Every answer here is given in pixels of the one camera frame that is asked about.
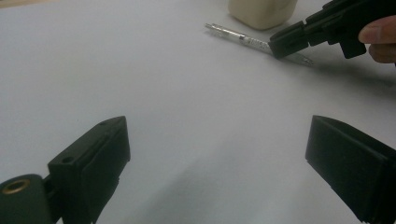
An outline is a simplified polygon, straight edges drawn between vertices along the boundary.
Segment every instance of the brass insert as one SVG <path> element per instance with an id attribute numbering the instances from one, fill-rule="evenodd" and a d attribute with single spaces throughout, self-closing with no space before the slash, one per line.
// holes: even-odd
<path id="1" fill-rule="evenodd" d="M 12 183 L 7 184 L 3 189 L 2 192 L 4 194 L 14 194 L 18 193 L 23 189 L 26 189 L 30 185 L 29 179 L 20 179 L 16 180 Z"/>

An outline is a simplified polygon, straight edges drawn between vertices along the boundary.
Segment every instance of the human finger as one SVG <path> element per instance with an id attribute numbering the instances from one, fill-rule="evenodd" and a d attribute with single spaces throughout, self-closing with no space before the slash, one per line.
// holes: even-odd
<path id="1" fill-rule="evenodd" d="M 396 43 L 396 15 L 367 24 L 359 33 L 359 41 L 364 44 Z"/>
<path id="2" fill-rule="evenodd" d="M 373 44 L 369 53 L 378 63 L 396 63 L 396 44 Z"/>

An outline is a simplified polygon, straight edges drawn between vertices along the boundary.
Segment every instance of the white table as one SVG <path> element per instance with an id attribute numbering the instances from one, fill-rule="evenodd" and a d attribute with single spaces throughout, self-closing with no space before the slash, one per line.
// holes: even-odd
<path id="1" fill-rule="evenodd" d="M 93 125 L 126 116 L 132 161 L 98 223 L 360 223 L 304 159 L 313 115 L 396 147 L 396 71 L 339 45 L 285 63 L 210 35 L 261 39 L 227 0 L 67 0 L 0 10 L 0 182 L 47 175 Z"/>

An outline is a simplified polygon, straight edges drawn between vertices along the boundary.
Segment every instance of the white bottle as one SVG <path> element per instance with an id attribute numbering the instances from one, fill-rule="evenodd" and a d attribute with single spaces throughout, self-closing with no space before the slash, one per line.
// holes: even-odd
<path id="1" fill-rule="evenodd" d="M 269 29 L 288 20 L 297 0 L 230 0 L 231 15 L 258 30 Z"/>

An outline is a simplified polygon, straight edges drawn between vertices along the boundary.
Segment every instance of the black plastic part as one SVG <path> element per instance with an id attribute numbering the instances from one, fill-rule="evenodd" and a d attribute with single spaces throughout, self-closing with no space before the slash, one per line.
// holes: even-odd
<path id="1" fill-rule="evenodd" d="M 282 30 L 270 38 L 270 48 L 276 58 L 283 58 L 301 49 L 327 41 L 339 43 L 349 59 L 366 52 L 358 37 L 371 21 L 396 14 L 394 0 L 333 0 L 306 19 Z"/>
<path id="2" fill-rule="evenodd" d="M 50 224 L 50 207 L 39 175 L 21 175 L 0 185 L 0 223 Z"/>
<path id="3" fill-rule="evenodd" d="M 94 126 L 49 163 L 49 176 L 0 185 L 1 224 L 95 223 L 131 159 L 125 117 Z"/>
<path id="4" fill-rule="evenodd" d="M 64 224 L 95 223 L 129 160 L 125 117 L 99 123 L 55 157 L 49 172 L 60 190 Z"/>
<path id="5" fill-rule="evenodd" d="M 361 222 L 395 222 L 394 149 L 344 122 L 314 116 L 305 157 Z"/>

